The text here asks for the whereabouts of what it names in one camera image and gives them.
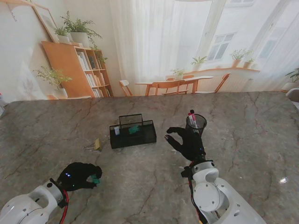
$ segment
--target picture frame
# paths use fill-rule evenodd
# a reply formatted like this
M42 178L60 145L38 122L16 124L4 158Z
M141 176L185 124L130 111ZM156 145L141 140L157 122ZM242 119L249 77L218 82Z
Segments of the picture frame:
M55 34L55 29L57 29L57 25L53 19L53 16L50 10L46 7L33 7L37 17L43 24L44 28L46 29L47 33L49 34L51 40L55 43L59 43L59 39Z

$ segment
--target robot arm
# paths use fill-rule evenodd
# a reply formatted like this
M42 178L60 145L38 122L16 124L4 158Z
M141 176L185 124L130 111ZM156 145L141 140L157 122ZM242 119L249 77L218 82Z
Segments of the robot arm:
M194 201L209 224L266 224L259 214L225 180L211 161L199 163L192 168ZM218 217L213 213L226 210Z
M182 177L188 177L192 203L202 224L266 224L229 183L219 178L213 161L205 159L206 153L198 133L180 127L171 127L167 133L178 133L182 137L182 145L170 135L166 135L165 139L192 161L190 166L185 167ZM194 189L192 179L196 182ZM218 210L225 212L220 216Z
M48 205L42 208L37 199L45 198ZM19 195L7 202L0 214L0 224L44 224L51 212L63 202L60 189L51 181L32 192Z
M93 182L87 182L92 176ZM75 162L68 165L60 174L57 182L53 179L32 192L19 195L7 202L0 213L0 224L45 224L51 212L59 206L65 207L64 215L60 221L63 223L68 206L67 191L78 189L93 189L102 176L100 167L92 164ZM46 207L39 205L39 199L45 199Z

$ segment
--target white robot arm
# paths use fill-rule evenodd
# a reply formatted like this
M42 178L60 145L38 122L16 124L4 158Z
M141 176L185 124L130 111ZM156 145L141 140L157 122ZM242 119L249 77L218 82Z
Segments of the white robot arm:
M225 180L213 162L206 161L192 168L196 186L194 201L209 224L266 224L261 216ZM220 217L217 210L226 210Z
M41 198L48 201L45 208L37 203ZM0 213L0 224L45 224L51 212L63 201L60 189L52 182L46 182L29 194L19 195L7 202Z

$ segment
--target gray marble countertop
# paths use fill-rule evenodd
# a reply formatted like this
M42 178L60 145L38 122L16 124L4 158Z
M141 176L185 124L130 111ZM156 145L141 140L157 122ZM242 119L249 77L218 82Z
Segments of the gray marble countertop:
M299 116L280 92L14 102L0 119L0 206L58 178L71 162L101 166L100 185L70 193L65 224L197 224L186 179L189 162L165 141L188 111L207 119L207 159L265 219L299 223ZM118 116L152 119L157 143L111 149ZM83 150L96 138L101 154ZM55 209L49 224L58 223Z

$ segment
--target window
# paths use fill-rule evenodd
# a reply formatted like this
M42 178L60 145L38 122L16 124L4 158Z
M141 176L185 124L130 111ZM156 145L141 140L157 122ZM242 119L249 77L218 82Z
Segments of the window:
M227 7L243 7L243 6L252 6L255 0L228 0L226 5Z
M234 34L216 36L207 60L212 61L221 59L233 36Z
M284 34L285 28L275 28L272 33L270 34L267 42L265 43L264 47L261 50L259 58L266 59L272 53L273 49L275 48L276 44L278 43L279 39Z
M230 0L230 3L253 2L254 0Z

